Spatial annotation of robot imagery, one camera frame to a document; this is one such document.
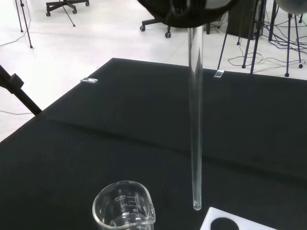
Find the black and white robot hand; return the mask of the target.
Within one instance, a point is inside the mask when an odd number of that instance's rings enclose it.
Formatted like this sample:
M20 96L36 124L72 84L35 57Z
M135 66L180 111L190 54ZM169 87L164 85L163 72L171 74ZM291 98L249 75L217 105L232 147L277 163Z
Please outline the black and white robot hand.
M159 22L175 28L196 28L217 20L236 0L138 0Z

